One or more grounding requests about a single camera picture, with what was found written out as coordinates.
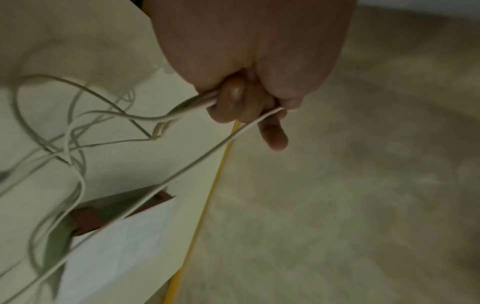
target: white cable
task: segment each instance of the white cable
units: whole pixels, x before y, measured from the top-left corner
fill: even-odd
[[[72,82],[69,82],[70,84],[73,84],[74,86],[76,87],[79,87],[81,89],[87,89],[81,85],[78,85],[78,84],[75,84],[75,83],[72,83]],[[94,91],[91,91],[89,90],[89,93],[101,98],[101,99],[104,99],[101,95],[98,95],[97,93],[95,93]],[[183,116],[185,115],[188,115],[190,113],[193,113],[193,112],[196,112],[198,110],[201,110],[201,109],[205,109],[207,107],[210,107],[210,106],[213,106],[215,103],[216,103],[216,98],[218,96],[218,90],[217,91],[213,91],[213,92],[209,92],[209,93],[206,93],[204,95],[200,95],[199,97],[197,98],[194,98],[194,99],[190,99],[190,100],[187,100],[185,101],[184,103],[180,104],[180,106],[177,106],[175,107],[170,113],[168,113],[167,115],[164,115],[164,116],[158,116],[158,117],[143,117],[143,116],[137,116],[137,115],[129,115],[129,114],[124,114],[124,113],[117,113],[117,112],[110,112],[110,111],[100,111],[100,110],[97,110],[97,111],[88,111],[88,112],[85,112],[85,113],[82,113],[80,114],[76,119],[74,119],[72,121],[72,123],[69,124],[68,128],[67,128],[67,131],[65,132],[65,137],[64,137],[64,141],[63,141],[63,151],[61,152],[58,152],[58,153],[53,153],[51,155],[48,155],[48,156],[44,156],[44,157],[41,157],[41,158],[38,158],[38,159],[35,159],[34,161],[39,161],[41,159],[50,159],[50,158],[54,158],[56,156],[60,156],[62,154],[62,152],[64,153],[64,156],[65,156],[65,160],[68,162],[69,164],[69,167],[71,168],[72,172],[74,173],[74,175],[78,178],[79,182],[80,182],[80,194],[79,196],[77,197],[77,199],[74,201],[74,203],[54,222],[53,225],[51,225],[51,227],[49,228],[49,230],[47,231],[47,233],[45,235],[49,235],[49,233],[51,231],[53,231],[55,229],[55,227],[69,214],[70,211],[72,211],[82,200],[83,196],[85,195],[85,192],[86,192],[86,182],[85,182],[85,179],[84,177],[82,176],[82,174],[77,170],[77,168],[75,168],[75,166],[72,164],[72,158],[71,158],[71,155],[70,155],[70,151],[73,151],[73,150],[78,150],[78,149],[82,149],[82,148],[90,148],[90,147],[97,147],[97,146],[102,146],[102,145],[107,145],[107,144],[115,144],[115,143],[119,143],[119,142],[127,142],[127,141],[138,141],[138,140],[124,140],[124,141],[115,141],[115,142],[109,142],[109,143],[99,143],[99,144],[91,144],[91,145],[85,145],[85,146],[79,146],[79,147],[74,147],[74,148],[70,148],[69,147],[69,141],[70,141],[70,136],[71,136],[71,133],[72,133],[72,130],[74,129],[75,125],[78,123],[78,121],[80,121],[80,119],[86,115],[92,115],[92,114],[103,114],[103,115],[106,115],[106,116],[114,116],[114,117],[120,117],[120,118],[123,118],[123,119],[128,119],[128,120],[141,120],[141,121],[153,121],[153,122],[158,122],[157,126],[155,127],[155,130],[153,132],[153,136],[150,137],[149,139],[144,139],[144,140],[150,140],[150,139],[155,139],[157,137],[160,137],[163,132],[168,128],[168,125],[169,125],[169,122],[175,122],[177,120],[179,120],[180,118],[182,118]],[[245,132],[246,130],[248,130],[250,127],[252,127],[253,125],[257,124],[258,122],[262,121],[263,119],[265,119],[266,117],[280,111],[282,108],[281,107],[277,107],[277,108],[274,108],[268,112],[266,112],[265,114],[261,115],[260,117],[258,117],[257,119],[255,119],[254,121],[244,125],[243,127],[241,127],[240,129],[238,129],[235,133],[229,135],[227,138],[225,138],[223,141],[221,141],[219,144],[217,144],[216,146],[214,146],[212,149],[210,149],[209,151],[207,151],[207,153],[205,153],[204,155],[202,155],[201,157],[199,157],[197,160],[195,160],[194,162],[190,163],[189,165],[187,165],[186,167],[184,167],[183,169],[181,169],[180,171],[178,171],[177,173],[173,174],[172,176],[170,176],[169,178],[167,178],[166,180],[164,180],[162,183],[160,183],[157,187],[155,187],[154,189],[152,189],[149,193],[147,193],[146,195],[144,195],[140,200],[138,200],[131,208],[129,208],[128,210],[126,210],[125,212],[123,212],[122,214],[120,214],[118,217],[116,217],[114,219],[114,221],[111,221],[109,222],[109,224],[103,226],[102,228],[96,230],[95,232],[91,233],[89,236],[87,236],[85,239],[83,239],[80,243],[78,243],[76,246],[72,247],[69,252],[64,255],[54,266],[52,266],[48,271],[46,271],[44,274],[42,274],[41,276],[37,277],[36,279],[34,279],[33,281],[31,281],[29,284],[27,284],[24,288],[22,288],[21,290],[19,290],[17,293],[15,293],[13,296],[11,296],[10,298],[8,298],[6,301],[4,301],[2,304],[7,304],[7,303],[10,303],[11,301],[13,301],[15,298],[17,298],[18,296],[20,296],[21,294],[23,294],[24,292],[27,292],[28,290],[32,289],[32,288],[35,288],[37,286],[39,286],[40,284],[42,284],[52,273],[54,273],[58,268],[60,268],[67,260],[68,260],[68,257],[70,257],[71,254],[73,254],[76,250],[78,250],[78,248],[84,244],[86,241],[90,240],[92,237],[95,237],[95,235],[97,235],[98,233],[101,233],[102,231],[105,231],[106,229],[110,229],[110,227],[112,226],[112,224],[126,218],[127,216],[129,216],[131,213],[133,213],[136,209],[138,209],[140,206],[142,206],[144,203],[146,203],[150,198],[152,198],[155,194],[157,194],[159,191],[161,191],[162,189],[164,189],[170,182],[174,181],[175,179],[177,179],[178,177],[180,177],[182,174],[184,174],[185,172],[188,172],[190,169],[192,169],[193,167],[195,167],[196,165],[200,164],[202,161],[204,161],[206,158],[208,158],[210,155],[212,155],[213,153],[215,153],[218,149],[221,149],[222,147],[224,147],[225,145],[227,145],[229,142],[231,142],[232,140],[234,140],[235,138],[237,138],[238,136],[240,136],[243,132]]]

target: fingernail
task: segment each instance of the fingernail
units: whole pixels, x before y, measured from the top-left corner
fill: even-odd
[[[230,102],[236,104],[242,101],[243,90],[241,88],[233,88],[228,92],[228,99]]]

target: hand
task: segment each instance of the hand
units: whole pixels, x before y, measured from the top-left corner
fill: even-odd
[[[150,0],[158,42],[199,92],[220,87],[208,110],[249,122],[276,104],[295,110],[331,72],[355,0]],[[259,123],[274,150],[288,144],[280,111]]]

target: marble floor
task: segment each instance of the marble floor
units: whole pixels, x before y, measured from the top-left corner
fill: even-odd
[[[177,304],[480,302],[480,27],[359,9],[333,75],[232,147]]]

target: yellow edge strip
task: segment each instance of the yellow edge strip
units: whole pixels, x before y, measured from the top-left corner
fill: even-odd
[[[233,125],[232,133],[235,132],[239,128],[239,122],[235,121],[235,124]],[[165,300],[163,301],[163,304],[173,304],[175,300],[175,296],[177,295],[178,288],[180,286],[180,283],[182,281],[182,276],[184,273],[184,268],[187,265],[187,263],[190,260],[190,256],[192,255],[192,251],[195,247],[195,243],[197,241],[197,238],[199,236],[200,230],[202,228],[202,225],[204,223],[205,215],[207,213],[207,210],[210,205],[210,201],[212,199],[212,196],[215,192],[215,188],[217,186],[217,183],[220,179],[220,175],[222,174],[225,161],[227,160],[227,156],[230,152],[230,148],[232,146],[232,143],[228,143],[227,146],[225,147],[225,152],[223,153],[223,157],[221,158],[220,165],[218,166],[218,170],[215,175],[215,179],[213,180],[213,184],[211,185],[210,193],[208,194],[208,197],[206,199],[205,206],[203,207],[203,211],[201,212],[200,220],[198,221],[198,225],[196,226],[195,233],[193,234],[193,238],[190,243],[190,247],[188,248],[188,251],[186,253],[185,261],[183,262],[182,268],[180,268],[174,275],[173,278],[171,279],[170,286],[168,287],[168,291],[166,292],[166,297]]]

